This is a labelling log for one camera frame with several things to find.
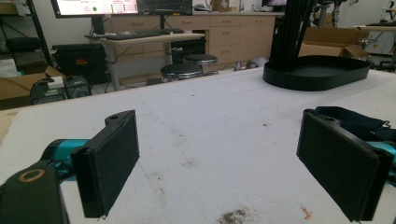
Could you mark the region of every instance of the black stool seat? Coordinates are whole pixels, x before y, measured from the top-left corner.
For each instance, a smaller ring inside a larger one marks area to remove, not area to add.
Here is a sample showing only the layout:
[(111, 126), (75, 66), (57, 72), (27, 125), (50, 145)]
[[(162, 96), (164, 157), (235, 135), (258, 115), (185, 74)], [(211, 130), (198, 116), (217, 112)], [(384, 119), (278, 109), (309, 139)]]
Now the black stool seat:
[(195, 64), (174, 63), (162, 67), (161, 73), (164, 78), (170, 78), (171, 80), (181, 80), (199, 77), (202, 74), (202, 68)]
[(213, 55), (208, 54), (191, 54), (183, 58), (183, 63), (193, 63), (193, 64), (212, 64), (216, 63), (218, 58)]

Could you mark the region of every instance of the stool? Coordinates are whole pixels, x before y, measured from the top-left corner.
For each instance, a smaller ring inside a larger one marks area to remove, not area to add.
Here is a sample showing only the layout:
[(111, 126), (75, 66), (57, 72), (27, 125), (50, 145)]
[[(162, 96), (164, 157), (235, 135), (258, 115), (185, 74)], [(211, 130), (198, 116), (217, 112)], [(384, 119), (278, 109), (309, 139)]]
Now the stool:
[(163, 82), (183, 80), (202, 75), (202, 68), (195, 64), (174, 63), (161, 68)]
[(218, 58), (216, 56), (208, 54), (191, 54), (183, 58), (183, 63), (192, 63), (197, 65), (212, 64), (217, 62)]

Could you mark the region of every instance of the monitor screen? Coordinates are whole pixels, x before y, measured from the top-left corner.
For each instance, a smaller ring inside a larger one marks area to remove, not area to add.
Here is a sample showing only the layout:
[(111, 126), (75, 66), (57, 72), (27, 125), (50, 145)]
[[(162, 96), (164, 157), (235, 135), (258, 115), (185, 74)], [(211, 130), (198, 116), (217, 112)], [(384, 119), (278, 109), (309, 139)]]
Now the monitor screen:
[(262, 0), (263, 7), (281, 7), (285, 6), (288, 0)]
[(56, 18), (137, 14), (136, 0), (51, 0)]
[(137, 0), (143, 15), (192, 15), (192, 0)]

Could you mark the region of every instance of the keyboard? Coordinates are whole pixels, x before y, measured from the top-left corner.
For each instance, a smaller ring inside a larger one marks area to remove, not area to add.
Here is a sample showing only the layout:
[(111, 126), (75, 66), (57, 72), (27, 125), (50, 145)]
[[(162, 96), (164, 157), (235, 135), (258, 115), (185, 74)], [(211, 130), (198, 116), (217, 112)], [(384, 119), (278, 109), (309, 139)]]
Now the keyboard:
[(138, 34), (144, 34), (144, 33), (159, 33), (161, 35), (170, 35), (171, 33), (173, 34), (183, 34), (184, 31), (179, 28), (166, 28), (166, 29), (152, 29), (152, 30), (141, 30), (141, 31), (136, 31)]
[(396, 21), (372, 23), (366, 26), (396, 26)]
[(105, 38), (108, 40), (128, 40), (128, 39), (138, 39), (152, 36), (159, 36), (160, 33), (135, 33), (130, 35), (106, 35)]

